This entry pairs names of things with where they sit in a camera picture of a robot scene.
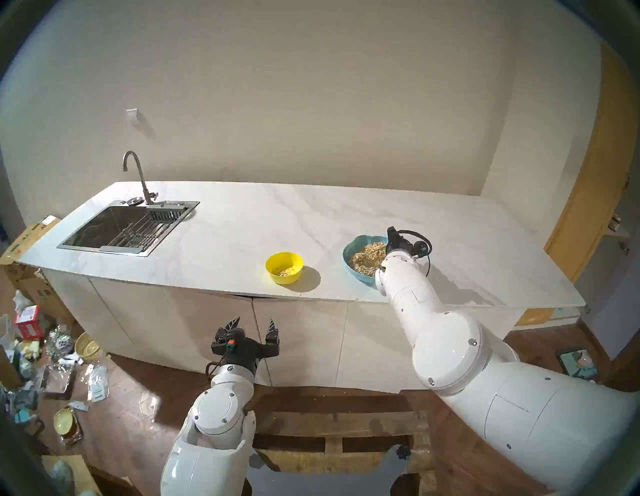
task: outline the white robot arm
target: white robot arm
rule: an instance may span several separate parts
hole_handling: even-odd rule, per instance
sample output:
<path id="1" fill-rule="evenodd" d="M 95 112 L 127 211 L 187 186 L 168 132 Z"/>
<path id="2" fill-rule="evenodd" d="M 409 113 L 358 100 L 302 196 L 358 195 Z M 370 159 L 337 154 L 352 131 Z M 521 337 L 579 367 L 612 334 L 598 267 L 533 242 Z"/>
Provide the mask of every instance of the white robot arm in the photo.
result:
<path id="1" fill-rule="evenodd" d="M 220 372 L 184 420 L 164 464 L 161 495 L 242 494 L 255 434 L 255 414 L 245 415 L 243 408 L 253 396 L 259 361 L 278 356 L 280 339 L 273 321 L 265 344 L 246 337 L 239 321 L 238 317 L 220 328 L 211 344 L 211 351 L 222 355 L 216 365 L 221 366 Z"/>
<path id="2" fill-rule="evenodd" d="M 413 348 L 413 368 L 482 439 L 533 478 L 562 494 L 580 490 L 615 448 L 636 414 L 640 393 L 523 364 L 518 355 L 464 312 L 445 311 L 416 260 L 431 252 L 413 231 L 387 231 L 387 255 L 376 286 L 396 311 Z M 409 243 L 401 234 L 417 236 Z M 237 320 L 218 330 L 211 348 L 221 371 L 198 396 L 164 466 L 164 496 L 239 496 L 255 414 L 256 366 L 277 356 L 273 322 L 264 345 L 246 338 Z"/>
<path id="3" fill-rule="evenodd" d="M 376 286 L 396 311 L 420 381 L 530 476 L 562 494 L 579 491 L 625 434 L 640 393 L 523 364 L 475 319 L 444 310 L 416 263 L 425 247 L 400 233 L 388 230 Z"/>

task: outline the teal bowl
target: teal bowl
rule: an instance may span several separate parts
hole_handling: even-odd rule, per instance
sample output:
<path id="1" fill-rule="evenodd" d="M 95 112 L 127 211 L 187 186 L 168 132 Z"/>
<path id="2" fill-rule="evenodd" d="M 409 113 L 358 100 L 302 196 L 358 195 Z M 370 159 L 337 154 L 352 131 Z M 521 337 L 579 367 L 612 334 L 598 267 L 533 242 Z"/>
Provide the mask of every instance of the teal bowl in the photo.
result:
<path id="1" fill-rule="evenodd" d="M 342 260 L 344 261 L 344 266 L 347 267 L 349 273 L 356 279 L 371 287 L 376 287 L 376 278 L 372 276 L 365 276 L 364 274 L 360 274 L 353 270 L 349 267 L 349 259 L 354 253 L 361 252 L 368 244 L 377 243 L 378 241 L 382 241 L 382 243 L 387 244 L 388 239 L 386 236 L 367 236 L 362 234 L 345 246 L 342 251 Z"/>

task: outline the stainless steel sink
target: stainless steel sink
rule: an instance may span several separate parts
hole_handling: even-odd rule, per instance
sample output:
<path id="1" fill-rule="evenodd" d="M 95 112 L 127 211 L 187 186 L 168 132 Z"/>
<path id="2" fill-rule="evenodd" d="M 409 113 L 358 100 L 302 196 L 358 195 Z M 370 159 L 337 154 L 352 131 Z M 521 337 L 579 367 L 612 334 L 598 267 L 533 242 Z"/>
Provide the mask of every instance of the stainless steel sink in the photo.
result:
<path id="1" fill-rule="evenodd" d="M 146 257 L 199 203 L 130 206 L 124 201 L 113 202 L 58 248 Z"/>

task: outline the wooden pallet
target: wooden pallet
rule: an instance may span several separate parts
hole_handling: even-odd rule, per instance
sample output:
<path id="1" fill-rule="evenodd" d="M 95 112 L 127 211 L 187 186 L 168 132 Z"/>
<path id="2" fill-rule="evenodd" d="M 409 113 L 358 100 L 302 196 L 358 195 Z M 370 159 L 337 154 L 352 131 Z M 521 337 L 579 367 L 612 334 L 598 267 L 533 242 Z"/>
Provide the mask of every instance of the wooden pallet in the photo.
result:
<path id="1" fill-rule="evenodd" d="M 435 494 L 424 412 L 258 413 L 253 443 L 272 468 L 312 474 L 370 472 L 395 444 L 411 449 L 406 473 L 419 474 L 420 496 Z"/>

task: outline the white cabinet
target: white cabinet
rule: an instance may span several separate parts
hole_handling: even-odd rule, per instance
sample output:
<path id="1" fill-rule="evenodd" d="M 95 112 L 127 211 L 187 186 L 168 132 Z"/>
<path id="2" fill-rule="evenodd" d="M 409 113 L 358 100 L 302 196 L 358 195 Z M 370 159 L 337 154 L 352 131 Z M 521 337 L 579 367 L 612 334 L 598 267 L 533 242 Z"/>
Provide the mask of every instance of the white cabinet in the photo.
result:
<path id="1" fill-rule="evenodd" d="M 280 330 L 280 356 L 267 365 L 274 386 L 335 386 L 347 303 L 254 300 L 262 336 L 269 320 Z"/>
<path id="2" fill-rule="evenodd" d="M 424 389 L 391 305 L 349 303 L 336 387 L 397 393 Z"/>
<path id="3" fill-rule="evenodd" d="M 393 308 L 386 303 L 294 301 L 214 294 L 45 270 L 47 279 L 102 348 L 177 369 L 204 372 L 216 331 L 235 317 L 264 342 L 280 329 L 280 356 L 261 360 L 258 384 L 387 392 L 423 388 Z M 523 309 L 460 307 L 504 338 Z"/>
<path id="4" fill-rule="evenodd" d="M 49 269 L 43 272 L 76 320 L 102 349 L 129 358 L 140 357 L 87 276 Z"/>
<path id="5" fill-rule="evenodd" d="M 211 354 L 211 342 L 218 328 L 230 320 L 240 317 L 239 326 L 247 337 L 264 343 L 253 314 L 252 299 L 242 296 L 220 295 L 180 287 L 163 287 L 164 295 L 179 320 L 179 327 L 195 345 L 206 363 L 220 359 Z M 269 373 L 264 360 L 260 361 L 255 374 L 255 382 L 270 386 Z"/>
<path id="6" fill-rule="evenodd" d="M 209 362 L 220 359 L 211 353 L 216 331 L 238 316 L 246 335 L 260 340 L 250 298 L 101 278 L 91 282 L 140 360 L 204 372 Z M 265 365 L 256 382 L 269 384 Z"/>

